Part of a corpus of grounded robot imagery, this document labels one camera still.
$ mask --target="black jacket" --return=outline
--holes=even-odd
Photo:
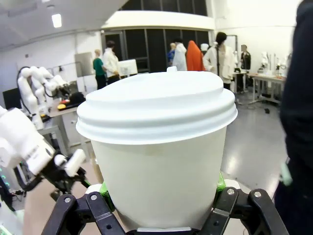
[[[297,11],[293,53],[283,93],[280,118],[288,156],[311,169],[313,177],[313,2]]]
[[[241,53],[241,68],[243,70],[250,70],[251,68],[251,55],[249,52]]]

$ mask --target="cup lid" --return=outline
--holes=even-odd
[[[233,92],[206,71],[138,74],[86,96],[77,131],[94,141],[155,144],[187,140],[229,125],[237,116]]]

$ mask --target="white paper cup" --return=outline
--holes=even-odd
[[[130,230],[202,227],[234,99],[209,72],[137,75],[87,95],[76,127]]]

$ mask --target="white lab coat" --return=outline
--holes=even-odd
[[[103,54],[103,66],[107,69],[108,77],[114,76],[114,72],[118,71],[118,58],[113,53],[112,48],[106,48]]]
[[[229,84],[232,80],[235,70],[235,58],[231,47],[225,46],[224,64],[220,65],[223,71],[220,71],[220,77],[224,83]],[[203,57],[203,65],[207,71],[217,74],[217,53],[216,48],[211,47]]]
[[[177,67],[177,71],[187,71],[186,51],[183,43],[176,45],[173,66]]]

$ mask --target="white hat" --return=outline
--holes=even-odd
[[[208,43],[202,43],[202,44],[200,45],[200,48],[201,48],[202,51],[203,51],[203,50],[208,50],[208,49],[209,49],[209,44],[208,44]]]

